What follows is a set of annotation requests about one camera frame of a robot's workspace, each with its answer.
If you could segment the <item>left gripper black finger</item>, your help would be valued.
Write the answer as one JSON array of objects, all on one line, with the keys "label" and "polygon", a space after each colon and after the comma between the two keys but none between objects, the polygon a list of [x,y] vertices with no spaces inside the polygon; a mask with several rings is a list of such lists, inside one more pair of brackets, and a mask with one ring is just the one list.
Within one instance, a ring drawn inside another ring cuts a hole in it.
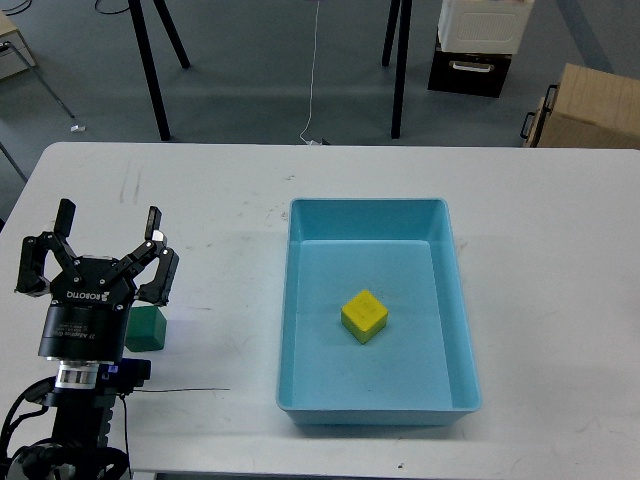
[{"label": "left gripper black finger", "polygon": [[114,266],[114,279],[132,282],[137,275],[158,261],[153,278],[133,286],[133,299],[155,306],[166,306],[179,263],[178,254],[167,246],[167,238],[160,231],[162,213],[156,206],[149,207],[143,243]]},{"label": "left gripper black finger", "polygon": [[51,252],[61,267],[62,274],[72,286],[80,285],[80,272],[75,264],[77,256],[67,242],[71,233],[76,205],[69,199],[60,200],[52,231],[39,236],[27,236],[22,241],[16,291],[32,297],[50,292],[50,281],[45,277],[45,262]]}]

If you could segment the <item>black Robotiq left gripper body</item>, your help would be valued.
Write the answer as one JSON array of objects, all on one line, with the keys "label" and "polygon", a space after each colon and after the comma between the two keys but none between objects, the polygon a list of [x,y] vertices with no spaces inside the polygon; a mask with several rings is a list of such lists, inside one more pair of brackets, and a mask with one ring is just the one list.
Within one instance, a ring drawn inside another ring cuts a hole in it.
[{"label": "black Robotiq left gripper body", "polygon": [[135,284],[107,279],[117,260],[79,259],[76,274],[60,272],[50,284],[51,303],[38,355],[66,361],[118,363],[124,350]]}]

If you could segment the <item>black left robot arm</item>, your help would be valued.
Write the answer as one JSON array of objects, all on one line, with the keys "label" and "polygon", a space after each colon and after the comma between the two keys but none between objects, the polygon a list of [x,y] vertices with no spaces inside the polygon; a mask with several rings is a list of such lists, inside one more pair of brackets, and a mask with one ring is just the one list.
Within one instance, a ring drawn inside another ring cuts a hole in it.
[{"label": "black left robot arm", "polygon": [[112,408],[150,377],[123,352],[132,306],[169,301],[179,263],[149,209],[143,242],[122,258],[77,255],[67,242],[76,206],[62,199],[54,227],[22,242],[16,290],[50,304],[39,356],[55,376],[26,388],[1,429],[4,479],[119,479],[127,452],[111,447]]}]

